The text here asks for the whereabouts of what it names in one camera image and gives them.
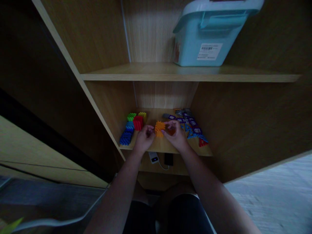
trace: yellow toy block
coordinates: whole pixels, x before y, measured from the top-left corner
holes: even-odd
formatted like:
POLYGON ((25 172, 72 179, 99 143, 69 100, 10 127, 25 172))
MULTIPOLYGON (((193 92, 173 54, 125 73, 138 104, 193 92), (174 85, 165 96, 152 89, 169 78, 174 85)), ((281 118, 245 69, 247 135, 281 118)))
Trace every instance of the yellow toy block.
POLYGON ((142 117, 143 117, 143 122, 144 122, 144 124, 146 124, 146 120, 147 120, 147 115, 146 115, 146 113, 145 113, 145 112, 140 112, 140 113, 138 114, 138 116, 142 116, 142 117))

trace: red toy block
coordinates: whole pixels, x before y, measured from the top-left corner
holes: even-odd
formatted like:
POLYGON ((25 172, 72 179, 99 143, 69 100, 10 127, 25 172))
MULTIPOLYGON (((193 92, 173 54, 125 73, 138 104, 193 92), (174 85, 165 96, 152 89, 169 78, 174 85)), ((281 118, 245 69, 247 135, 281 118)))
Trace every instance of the red toy block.
POLYGON ((133 118, 133 125, 134 129, 136 131, 141 131, 143 128, 143 117, 142 116, 136 116, 133 118))
POLYGON ((203 139, 199 138, 199 147, 203 147, 205 145, 208 145, 208 143, 204 141, 203 139))

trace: hand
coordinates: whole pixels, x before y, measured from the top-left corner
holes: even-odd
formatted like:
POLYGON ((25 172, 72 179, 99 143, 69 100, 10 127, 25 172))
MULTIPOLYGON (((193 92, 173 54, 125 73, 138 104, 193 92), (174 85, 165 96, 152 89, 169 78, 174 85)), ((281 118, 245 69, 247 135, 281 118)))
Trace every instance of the hand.
POLYGON ((162 130, 163 135, 171 142, 171 144, 179 151, 185 150, 189 147, 188 141, 186 139, 185 133, 180 126, 180 122, 177 120, 170 120, 165 122, 168 124, 168 129, 175 129, 175 133, 171 136, 162 130))
POLYGON ((143 155, 145 151, 149 149, 155 138, 153 129, 154 127, 151 125, 145 125, 142 128, 142 130, 137 134, 136 144, 133 147, 134 151, 143 155))

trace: white cable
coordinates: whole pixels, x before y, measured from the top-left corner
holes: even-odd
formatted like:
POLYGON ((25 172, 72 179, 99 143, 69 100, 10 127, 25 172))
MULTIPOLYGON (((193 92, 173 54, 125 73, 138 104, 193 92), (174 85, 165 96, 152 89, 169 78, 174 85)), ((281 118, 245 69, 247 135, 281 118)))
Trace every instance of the white cable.
POLYGON ((73 224, 73 223, 76 223, 76 222, 79 222, 79 221, 83 220, 87 216, 87 214, 90 212, 90 210, 94 207, 94 205, 101 199, 101 197, 103 197, 103 195, 105 194, 105 192, 107 191, 109 185, 111 185, 112 182, 110 182, 106 186, 106 188, 105 188, 104 192, 102 193, 102 195, 99 196, 99 198, 93 203, 93 205, 87 210, 87 212, 83 216, 75 218, 75 219, 64 220, 64 221, 59 221, 59 220, 56 220, 56 219, 49 219, 49 218, 36 219, 36 220, 33 220, 33 221, 21 223, 20 225, 18 225, 16 227, 16 229, 14 229, 13 232, 17 232, 17 231, 20 231, 20 230, 23 230, 23 229, 26 229, 26 228, 33 228, 33 227, 37 227, 37 226, 60 227, 60 226, 73 224))
POLYGON ((169 170, 169 165, 168 165, 168 168, 167 168, 167 169, 165 169, 165 168, 163 168, 163 167, 162 167, 162 165, 160 164, 160 162, 159 162, 159 161, 158 161, 158 163, 159 163, 160 167, 161 167, 162 169, 164 169, 165 171, 168 171, 168 170, 169 170))

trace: tiled floor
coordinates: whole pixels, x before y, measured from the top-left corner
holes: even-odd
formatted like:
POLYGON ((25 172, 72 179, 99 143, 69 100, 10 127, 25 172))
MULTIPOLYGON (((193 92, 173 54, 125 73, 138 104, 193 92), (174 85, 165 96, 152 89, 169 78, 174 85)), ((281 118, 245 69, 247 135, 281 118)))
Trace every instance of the tiled floor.
MULTIPOLYGON (((312 155, 229 183, 228 190, 263 234, 312 233, 312 155)), ((37 205, 59 219, 83 215, 102 189, 11 180, 0 203, 37 205)), ((54 233, 83 233, 92 213, 54 233)))

